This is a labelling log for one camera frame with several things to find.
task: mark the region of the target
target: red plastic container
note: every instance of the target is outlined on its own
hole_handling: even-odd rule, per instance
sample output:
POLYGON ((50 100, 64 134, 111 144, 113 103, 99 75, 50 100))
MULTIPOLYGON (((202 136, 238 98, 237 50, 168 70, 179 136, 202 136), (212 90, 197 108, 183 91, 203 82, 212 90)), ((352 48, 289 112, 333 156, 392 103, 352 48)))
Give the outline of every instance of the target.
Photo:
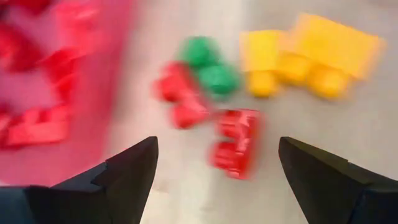
MULTIPOLYGON (((10 7, 4 19, 20 27, 48 57, 74 44, 56 20, 55 7, 60 2, 72 1, 54 1, 39 15, 10 7)), ((69 137, 58 144, 0 147, 0 182, 51 186, 103 159, 113 93, 136 0, 95 0, 90 4, 98 9, 90 27, 95 35, 89 36, 92 42, 87 36, 83 40, 92 45, 89 52, 87 49, 81 52, 85 56, 79 61, 76 89, 72 92, 73 118, 69 137)), ((22 73, 0 69, 0 104, 9 105, 12 114, 22 114, 31 108, 51 108, 61 102, 43 68, 22 73)))

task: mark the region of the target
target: plastic building block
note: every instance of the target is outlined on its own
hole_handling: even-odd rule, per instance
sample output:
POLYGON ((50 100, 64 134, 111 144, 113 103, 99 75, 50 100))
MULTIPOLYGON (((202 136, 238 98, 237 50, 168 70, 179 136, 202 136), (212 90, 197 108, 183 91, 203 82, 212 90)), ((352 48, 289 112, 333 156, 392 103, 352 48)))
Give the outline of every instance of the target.
POLYGON ((43 60, 54 90, 66 102, 75 86, 78 57, 73 49, 62 49, 43 60))
POLYGON ((272 72, 257 71, 251 72, 247 76, 248 88, 253 96, 268 97, 279 91, 279 81, 272 72))
POLYGON ((252 167, 260 112, 254 110, 226 110, 218 120, 218 132, 231 141, 218 142, 211 155, 211 163, 236 179, 247 179, 252 167))
POLYGON ((247 32, 241 36, 243 70, 248 76, 248 89, 257 97, 277 93, 279 45, 284 33, 279 30, 247 32))
POLYGON ((33 15, 37 15, 43 12, 51 4, 52 0, 9 0, 9 2, 33 15))
POLYGON ((8 130, 6 146, 19 147, 63 141, 69 130, 68 106, 50 110, 31 109, 16 118, 8 130))
POLYGON ((278 62, 278 77, 281 81, 293 85, 304 85, 314 63, 294 54, 282 54, 278 62))
POLYGON ((279 45, 284 33, 280 30, 261 30, 241 35, 243 70, 275 71, 279 59, 279 45))
POLYGON ((332 100, 344 97, 352 80, 350 75, 339 70, 321 68, 310 75, 308 87, 318 96, 332 100))
POLYGON ((60 35, 81 56, 93 53, 103 42, 97 28, 99 13, 90 2, 61 2, 55 8, 60 35))
POLYGON ((10 72, 34 68, 43 53, 18 28, 0 23, 0 65, 10 72))
POLYGON ((210 107, 192 79, 190 68, 183 62, 166 66, 155 87, 163 100, 177 104, 171 114, 176 127, 190 128, 209 117, 210 107))
POLYGON ((3 106, 0 108, 0 145, 4 145, 6 138, 8 127, 11 123, 12 116, 10 115, 8 109, 3 106))
POLYGON ((181 59, 192 68, 202 68, 218 63, 216 44, 208 37, 191 37, 181 50, 181 59))
POLYGON ((232 66, 218 64, 200 69, 195 76, 215 100, 224 100, 239 85, 236 74, 237 71, 232 66))
POLYGON ((364 79, 383 45, 382 39, 320 16, 301 14, 285 50, 364 79))

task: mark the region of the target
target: green toy block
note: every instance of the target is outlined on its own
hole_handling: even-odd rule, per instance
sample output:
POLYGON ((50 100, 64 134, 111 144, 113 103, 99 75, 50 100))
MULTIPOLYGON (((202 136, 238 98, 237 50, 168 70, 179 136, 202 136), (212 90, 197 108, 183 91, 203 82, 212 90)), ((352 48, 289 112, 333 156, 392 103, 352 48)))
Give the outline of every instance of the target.
POLYGON ((193 69, 214 65, 219 60, 218 48, 209 37, 191 37, 183 43, 180 59, 193 69))
POLYGON ((204 67, 195 76, 215 100, 227 99, 239 86, 237 71, 223 63, 204 67))

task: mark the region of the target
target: gray floor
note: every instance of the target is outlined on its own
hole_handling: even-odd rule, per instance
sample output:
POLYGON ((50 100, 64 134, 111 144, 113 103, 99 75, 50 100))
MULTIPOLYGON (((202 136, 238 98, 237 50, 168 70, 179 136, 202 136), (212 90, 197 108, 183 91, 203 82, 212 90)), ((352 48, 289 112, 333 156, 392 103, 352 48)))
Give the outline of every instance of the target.
POLYGON ((291 136, 374 172, 398 179, 398 2, 390 0, 151 0, 143 1, 124 65, 109 154, 159 137, 160 158, 143 223, 307 223, 277 155, 279 138, 291 136), (328 17, 380 35, 387 48, 370 80, 350 98, 329 102, 298 88, 270 100, 245 89, 220 108, 250 108, 266 117, 261 156, 250 181, 232 180, 207 164, 217 139, 212 123, 175 130, 170 105, 154 99, 151 83, 188 35, 210 35, 239 65, 244 30, 288 29, 299 12, 328 17))

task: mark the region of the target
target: yellow block stack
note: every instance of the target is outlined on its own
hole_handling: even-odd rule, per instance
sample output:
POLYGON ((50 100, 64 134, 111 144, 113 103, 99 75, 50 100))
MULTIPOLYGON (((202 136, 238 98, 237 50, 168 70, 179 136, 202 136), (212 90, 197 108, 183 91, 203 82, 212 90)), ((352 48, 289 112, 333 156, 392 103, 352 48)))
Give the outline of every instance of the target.
POLYGON ((364 80, 382 39, 320 16, 302 14, 289 32, 263 30, 241 36, 243 69, 254 96, 272 96, 279 83, 306 85, 320 97, 345 95, 364 80))

